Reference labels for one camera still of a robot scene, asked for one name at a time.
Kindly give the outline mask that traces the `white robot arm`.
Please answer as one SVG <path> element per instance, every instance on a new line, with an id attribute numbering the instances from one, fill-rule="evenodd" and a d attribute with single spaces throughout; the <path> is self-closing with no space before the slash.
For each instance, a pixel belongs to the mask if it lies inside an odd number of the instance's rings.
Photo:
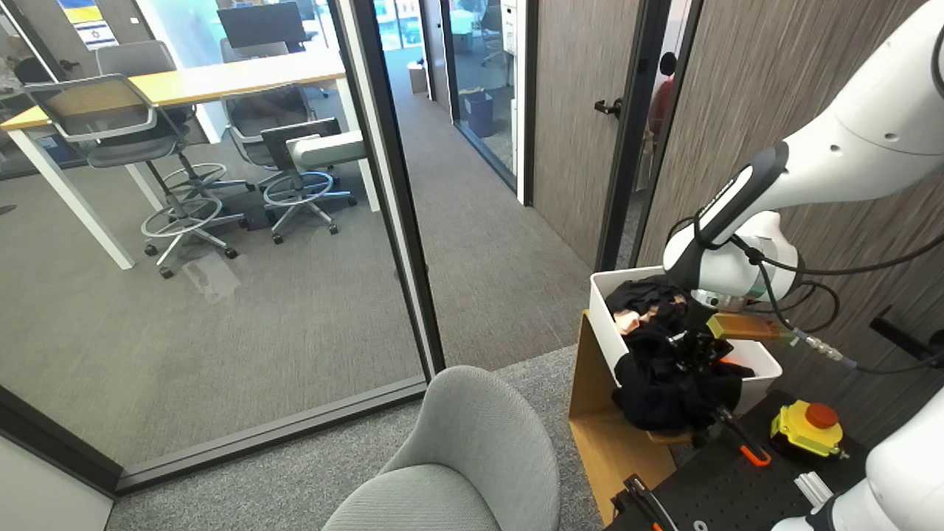
<path id="1" fill-rule="evenodd" d="M 915 10 L 804 128 L 730 174 L 664 246 L 693 296 L 776 302 L 800 279 L 782 211 L 876 200 L 944 165 L 944 0 Z"/>

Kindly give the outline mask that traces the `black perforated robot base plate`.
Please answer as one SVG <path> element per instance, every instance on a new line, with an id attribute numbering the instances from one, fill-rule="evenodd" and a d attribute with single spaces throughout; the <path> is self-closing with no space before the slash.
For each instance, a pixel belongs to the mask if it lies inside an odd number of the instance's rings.
<path id="1" fill-rule="evenodd" d="M 801 518 L 811 503 L 800 494 L 794 479 L 817 472 L 832 494 L 842 494 L 863 475 L 867 447 L 851 435 L 842 436 L 842 459 L 814 459 L 801 450 L 769 436 L 769 423 L 789 397 L 773 391 L 752 408 L 741 425 L 773 459 L 769 467 L 752 467 L 729 435 L 693 450 L 661 481 L 648 481 L 651 495 L 667 509 L 680 531 L 693 531 L 702 519 L 707 531 L 769 531 L 783 518 Z"/>

